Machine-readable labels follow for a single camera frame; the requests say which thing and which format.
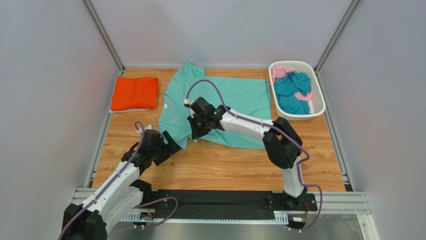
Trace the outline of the mint green t-shirt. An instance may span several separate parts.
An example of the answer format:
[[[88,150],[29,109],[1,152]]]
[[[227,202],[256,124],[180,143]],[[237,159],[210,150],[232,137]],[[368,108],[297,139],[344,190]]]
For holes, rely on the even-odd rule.
[[[189,62],[173,75],[162,96],[159,129],[167,131],[183,149],[192,137],[187,120],[190,110],[184,106],[186,96],[190,100],[203,97],[215,107],[225,103],[230,109],[255,118],[271,118],[270,88],[266,80],[206,76],[203,67]]]

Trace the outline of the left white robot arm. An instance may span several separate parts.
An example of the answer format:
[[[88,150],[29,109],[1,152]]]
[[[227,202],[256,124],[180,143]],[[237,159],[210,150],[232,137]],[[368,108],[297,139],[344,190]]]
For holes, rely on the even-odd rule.
[[[82,203],[64,211],[60,240],[106,240],[114,226],[132,209],[151,207],[175,197],[154,199],[151,184],[140,179],[152,164],[159,166],[181,147],[167,131],[141,129],[139,142],[126,152],[108,179]]]

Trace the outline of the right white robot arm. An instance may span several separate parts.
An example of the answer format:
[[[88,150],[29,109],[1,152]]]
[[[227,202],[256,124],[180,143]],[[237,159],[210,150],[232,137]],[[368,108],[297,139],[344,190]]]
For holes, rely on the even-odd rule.
[[[286,119],[251,117],[224,105],[214,107],[203,97],[185,99],[184,106],[190,110],[187,120],[193,140],[220,130],[240,133],[263,143],[269,160],[281,171],[284,194],[298,201],[304,198],[307,188],[297,170],[303,142]]]

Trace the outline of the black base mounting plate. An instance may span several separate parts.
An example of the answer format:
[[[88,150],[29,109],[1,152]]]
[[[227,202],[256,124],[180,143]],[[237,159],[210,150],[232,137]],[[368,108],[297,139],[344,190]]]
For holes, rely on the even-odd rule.
[[[149,193],[143,203],[154,217],[182,220],[272,220],[275,211],[314,213],[317,198],[308,193],[294,203],[283,192],[238,190],[164,190]]]

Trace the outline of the folded orange t-shirt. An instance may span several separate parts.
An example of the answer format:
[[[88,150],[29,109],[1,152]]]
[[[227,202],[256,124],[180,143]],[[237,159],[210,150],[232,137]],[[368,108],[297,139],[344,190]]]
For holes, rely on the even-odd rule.
[[[157,104],[159,80],[156,77],[116,79],[111,97],[112,103],[135,103],[154,109]]]

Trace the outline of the pink t-shirt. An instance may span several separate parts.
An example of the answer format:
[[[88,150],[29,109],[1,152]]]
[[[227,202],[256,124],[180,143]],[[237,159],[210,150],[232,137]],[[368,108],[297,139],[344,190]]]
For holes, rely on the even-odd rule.
[[[286,66],[273,66],[270,72],[276,93],[290,92],[298,101],[311,101],[311,79],[306,73],[290,71]]]

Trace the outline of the teal blue t-shirt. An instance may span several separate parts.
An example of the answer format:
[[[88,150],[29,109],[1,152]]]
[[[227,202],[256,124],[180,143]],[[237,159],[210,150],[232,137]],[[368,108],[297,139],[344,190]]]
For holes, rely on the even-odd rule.
[[[308,100],[298,99],[296,94],[307,97],[312,93],[310,77],[304,72],[292,71],[278,79],[274,84],[278,106],[287,114],[309,115]]]

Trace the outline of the white plastic laundry basket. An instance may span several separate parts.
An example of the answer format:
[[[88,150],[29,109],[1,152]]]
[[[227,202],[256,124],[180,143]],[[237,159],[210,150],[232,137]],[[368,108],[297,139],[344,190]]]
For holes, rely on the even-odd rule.
[[[281,110],[281,108],[278,105],[278,101],[277,101],[277,98],[276,98],[276,95],[275,95],[274,83],[273,83],[273,79],[272,79],[272,76],[271,76],[272,67],[277,67],[277,66],[285,66],[290,71],[303,72],[303,73],[306,73],[310,77],[311,88],[312,88],[312,90],[311,90],[312,99],[311,99],[311,101],[308,102],[309,108],[310,108],[310,114],[296,115],[296,114],[289,114],[289,113],[286,113],[283,110]],[[269,66],[268,73],[269,73],[270,86],[271,86],[271,89],[272,89],[272,98],[273,98],[273,102],[275,104],[275,109],[276,109],[278,116],[283,117],[283,118],[290,120],[290,121],[305,121],[305,120],[310,120],[310,119],[313,119],[315,117],[318,117],[325,112],[326,103],[325,103],[324,95],[322,93],[322,90],[321,90],[319,81],[317,79],[317,76],[314,72],[314,69],[309,64],[307,64],[306,62],[303,62],[303,61],[298,61],[298,60],[277,61],[277,62],[272,63]]]

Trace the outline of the left aluminium corner post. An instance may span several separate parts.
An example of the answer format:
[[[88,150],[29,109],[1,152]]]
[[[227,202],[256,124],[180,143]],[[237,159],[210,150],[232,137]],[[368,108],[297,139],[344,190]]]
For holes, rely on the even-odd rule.
[[[111,40],[111,38],[109,37],[107,30],[96,10],[95,5],[93,4],[93,2],[91,0],[82,0],[81,1],[89,15],[89,17],[91,18],[100,38],[102,39],[107,51],[109,52],[115,66],[117,67],[118,71],[119,71],[119,75],[122,76],[125,71],[126,71],[126,67],[124,66],[121,58],[119,57],[119,54],[116,50],[116,48],[113,45],[113,42]]]

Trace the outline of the aluminium corner post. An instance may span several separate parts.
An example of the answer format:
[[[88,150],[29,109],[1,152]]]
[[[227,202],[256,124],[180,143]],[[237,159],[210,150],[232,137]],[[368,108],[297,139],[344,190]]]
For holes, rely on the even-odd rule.
[[[315,67],[315,72],[319,73],[325,66],[330,54],[332,53],[335,45],[337,44],[338,40],[340,39],[341,35],[344,33],[345,29],[347,28],[349,22],[351,21],[351,18],[355,14],[357,8],[359,7],[361,0],[351,0],[349,6],[347,7],[345,13],[343,14],[343,17],[341,18],[339,24],[337,25],[337,28],[335,29],[334,33],[332,34],[325,50],[323,51],[318,64]]]
[[[109,37],[107,30],[96,10],[95,5],[93,4],[93,2],[91,0],[82,0],[81,1],[89,15],[89,17],[91,18],[100,38],[102,39],[107,51],[109,52],[115,66],[117,67],[118,71],[119,71],[119,75],[122,76],[125,71],[126,71],[126,67],[124,66],[121,58],[119,57],[119,54],[116,50],[116,48],[113,45],[113,42],[111,40],[111,38]]]

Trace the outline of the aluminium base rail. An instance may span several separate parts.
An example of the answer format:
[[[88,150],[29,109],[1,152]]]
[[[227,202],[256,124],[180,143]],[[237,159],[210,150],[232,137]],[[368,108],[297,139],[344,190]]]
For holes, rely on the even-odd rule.
[[[154,190],[130,187],[118,202],[141,196],[138,204],[160,199],[159,203],[135,208],[118,217],[121,222],[170,222],[284,224],[303,228],[317,211],[331,215],[368,215],[370,208],[360,192],[307,193],[301,205],[291,204],[284,194],[273,191]]]

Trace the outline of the right aluminium corner post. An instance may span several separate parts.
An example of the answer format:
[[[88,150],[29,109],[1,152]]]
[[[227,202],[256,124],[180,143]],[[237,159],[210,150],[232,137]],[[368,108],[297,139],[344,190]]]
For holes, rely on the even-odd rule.
[[[349,6],[347,7],[345,13],[343,14],[343,17],[341,18],[339,24],[337,25],[337,28],[335,29],[334,33],[332,34],[325,50],[323,51],[318,64],[315,67],[315,72],[319,73],[325,66],[330,54],[332,53],[335,45],[337,44],[338,40],[340,39],[341,35],[344,33],[345,29],[347,28],[349,22],[351,21],[351,18],[355,14],[357,8],[359,7],[361,0],[351,0]]]

